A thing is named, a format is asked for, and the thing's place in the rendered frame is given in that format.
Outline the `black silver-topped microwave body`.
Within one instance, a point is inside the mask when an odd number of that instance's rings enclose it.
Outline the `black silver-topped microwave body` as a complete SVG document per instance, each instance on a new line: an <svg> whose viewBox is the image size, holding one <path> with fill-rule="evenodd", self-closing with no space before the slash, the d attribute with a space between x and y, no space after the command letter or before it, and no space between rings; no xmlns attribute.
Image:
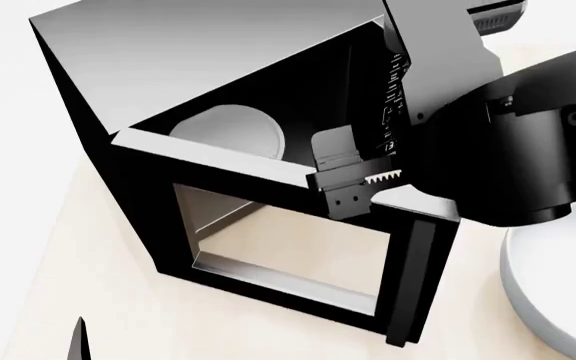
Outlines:
<svg viewBox="0 0 576 360"><path fill-rule="evenodd" d="M80 0L30 20L86 155L107 185L108 148L127 128L169 136L225 104L284 133L281 161L310 166L319 131L349 125L348 100L380 68L380 0ZM388 235L275 206L199 237L246 238L287 254L336 245L360 254Z"/></svg>

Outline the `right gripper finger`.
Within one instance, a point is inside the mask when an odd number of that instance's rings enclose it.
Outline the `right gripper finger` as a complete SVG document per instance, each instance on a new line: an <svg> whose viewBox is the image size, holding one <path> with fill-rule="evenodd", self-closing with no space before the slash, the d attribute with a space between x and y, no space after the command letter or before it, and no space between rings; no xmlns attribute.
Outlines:
<svg viewBox="0 0 576 360"><path fill-rule="evenodd" d="M374 192L369 185L355 184L324 192L331 219L353 218L370 212Z"/></svg>
<svg viewBox="0 0 576 360"><path fill-rule="evenodd" d="M351 126L317 132L311 138L311 147L318 170L332 170L361 161Z"/></svg>

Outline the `grey vented device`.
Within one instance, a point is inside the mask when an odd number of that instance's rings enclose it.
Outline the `grey vented device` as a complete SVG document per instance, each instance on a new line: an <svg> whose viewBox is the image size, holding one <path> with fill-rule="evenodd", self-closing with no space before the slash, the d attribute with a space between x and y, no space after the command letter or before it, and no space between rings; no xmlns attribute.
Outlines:
<svg viewBox="0 0 576 360"><path fill-rule="evenodd" d="M511 29L522 17L528 0L468 0L466 10L479 35L493 35Z"/></svg>

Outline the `black microwave door with window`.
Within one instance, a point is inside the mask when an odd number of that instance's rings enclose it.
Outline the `black microwave door with window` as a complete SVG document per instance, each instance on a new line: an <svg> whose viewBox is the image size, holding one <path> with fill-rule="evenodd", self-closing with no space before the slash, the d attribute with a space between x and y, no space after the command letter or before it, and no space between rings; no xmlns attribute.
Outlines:
<svg viewBox="0 0 576 360"><path fill-rule="evenodd" d="M109 144L107 186L158 272L384 335L415 221L435 224L422 293L406 344L420 340L459 227L454 206L406 184L378 189L370 212L331 219L325 191L310 191L310 166L127 128ZM263 206L388 235L379 293L368 296L201 251L199 237Z"/></svg>

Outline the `white round bowl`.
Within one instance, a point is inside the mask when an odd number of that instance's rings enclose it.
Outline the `white round bowl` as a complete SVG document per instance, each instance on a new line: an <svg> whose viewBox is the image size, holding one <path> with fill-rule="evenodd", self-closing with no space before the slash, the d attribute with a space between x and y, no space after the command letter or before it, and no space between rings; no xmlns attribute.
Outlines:
<svg viewBox="0 0 576 360"><path fill-rule="evenodd" d="M565 218L508 230L500 276L528 329L576 360L576 203Z"/></svg>

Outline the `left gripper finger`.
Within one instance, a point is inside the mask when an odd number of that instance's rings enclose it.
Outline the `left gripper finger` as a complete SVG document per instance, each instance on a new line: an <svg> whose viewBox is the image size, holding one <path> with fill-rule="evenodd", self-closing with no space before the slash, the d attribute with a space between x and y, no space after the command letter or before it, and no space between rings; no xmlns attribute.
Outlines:
<svg viewBox="0 0 576 360"><path fill-rule="evenodd" d="M86 323L82 317L73 329L67 360L91 360Z"/></svg>

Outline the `white round turntable plate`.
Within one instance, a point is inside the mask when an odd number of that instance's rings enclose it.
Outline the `white round turntable plate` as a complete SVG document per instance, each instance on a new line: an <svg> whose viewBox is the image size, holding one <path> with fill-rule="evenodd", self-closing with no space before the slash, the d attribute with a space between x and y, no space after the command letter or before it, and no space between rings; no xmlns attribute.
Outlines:
<svg viewBox="0 0 576 360"><path fill-rule="evenodd" d="M285 152L282 128L253 107L218 105L179 122L170 137L236 152L281 160Z"/></svg>

